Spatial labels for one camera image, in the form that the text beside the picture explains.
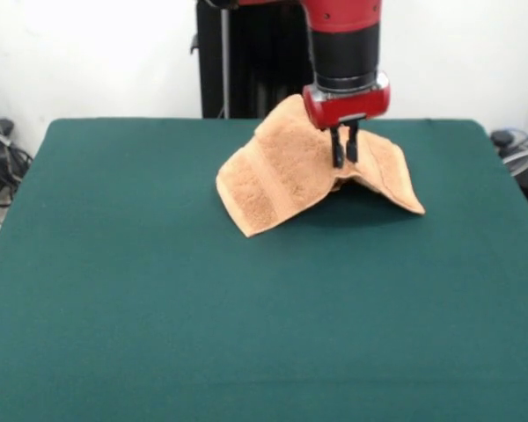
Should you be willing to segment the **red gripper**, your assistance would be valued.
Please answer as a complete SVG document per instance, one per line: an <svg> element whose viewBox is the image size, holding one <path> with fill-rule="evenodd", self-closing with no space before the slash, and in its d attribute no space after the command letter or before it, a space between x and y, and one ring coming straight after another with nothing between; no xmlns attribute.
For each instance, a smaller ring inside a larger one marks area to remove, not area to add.
<svg viewBox="0 0 528 422"><path fill-rule="evenodd" d="M310 122L319 130L329 129L334 168L342 168L345 158L338 126L346 123L348 127L346 156L351 163L356 163L359 120L384 114L390 97L391 87L385 72L378 73L371 87L350 94L327 93L315 84L304 87L302 98Z"/></svg>

